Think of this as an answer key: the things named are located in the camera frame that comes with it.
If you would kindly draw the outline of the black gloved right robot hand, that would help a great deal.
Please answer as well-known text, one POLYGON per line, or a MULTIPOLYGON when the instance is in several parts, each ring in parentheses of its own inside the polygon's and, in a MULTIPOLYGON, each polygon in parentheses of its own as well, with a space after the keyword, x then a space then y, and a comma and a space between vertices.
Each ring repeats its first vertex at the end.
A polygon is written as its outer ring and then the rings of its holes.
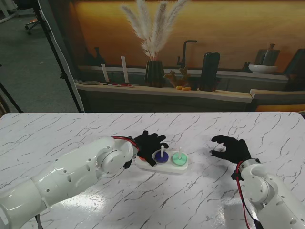
POLYGON ((252 158, 247 144, 243 139, 237 140, 233 137, 218 135, 213 137, 211 141, 217 142, 218 144, 223 144, 223 146, 226 147, 224 152, 215 150, 210 151, 211 155, 216 158, 227 160, 234 164, 238 164, 241 161, 244 162, 252 158))

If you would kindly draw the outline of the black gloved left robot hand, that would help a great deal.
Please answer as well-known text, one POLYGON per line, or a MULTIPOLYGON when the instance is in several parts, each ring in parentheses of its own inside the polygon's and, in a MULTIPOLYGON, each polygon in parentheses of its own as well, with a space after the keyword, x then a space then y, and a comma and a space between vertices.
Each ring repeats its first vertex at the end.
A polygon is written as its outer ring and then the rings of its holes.
POLYGON ((161 149, 164 146, 165 149, 169 148, 169 145, 164 142, 166 136, 158 135, 157 133, 149 134, 147 130, 137 136, 134 140, 139 146, 140 151, 137 153, 138 157, 145 159, 152 167, 157 163, 153 159, 153 153, 161 149))

